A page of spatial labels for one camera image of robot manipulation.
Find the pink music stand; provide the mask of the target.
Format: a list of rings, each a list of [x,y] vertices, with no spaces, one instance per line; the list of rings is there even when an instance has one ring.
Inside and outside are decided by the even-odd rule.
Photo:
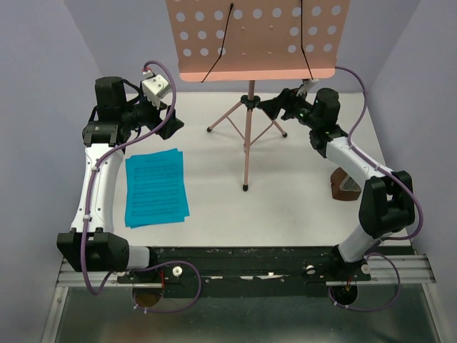
[[[349,1],[167,1],[186,82],[328,79]]]

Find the brown wooden metronome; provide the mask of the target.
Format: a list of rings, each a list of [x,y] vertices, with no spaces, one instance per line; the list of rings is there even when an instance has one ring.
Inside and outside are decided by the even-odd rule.
[[[361,195],[360,186],[341,168],[331,175],[332,198],[343,202],[356,201]]]

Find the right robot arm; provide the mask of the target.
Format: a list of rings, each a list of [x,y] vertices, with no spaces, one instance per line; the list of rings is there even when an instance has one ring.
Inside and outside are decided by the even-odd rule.
[[[350,145],[348,134],[337,123],[341,105],[336,91],[319,89],[309,103],[298,89],[284,89],[258,107],[271,119],[297,119],[307,126],[313,149],[341,167],[362,190],[358,226],[336,247],[337,257],[328,263],[333,278],[346,279],[354,272],[354,262],[370,248],[414,222],[411,175],[391,171]]]

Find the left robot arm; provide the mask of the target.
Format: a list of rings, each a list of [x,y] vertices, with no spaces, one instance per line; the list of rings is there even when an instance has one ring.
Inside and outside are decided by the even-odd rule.
[[[76,215],[67,233],[56,240],[58,250],[77,272],[125,272],[133,269],[143,282],[158,275],[158,264],[148,247],[133,247],[114,234],[116,180],[131,133],[142,127],[170,138],[183,122],[176,118],[172,104],[163,102],[175,92],[172,80],[145,72],[137,95],[128,100],[130,83],[120,76],[95,81],[96,106],[82,131],[85,153],[83,189]]]

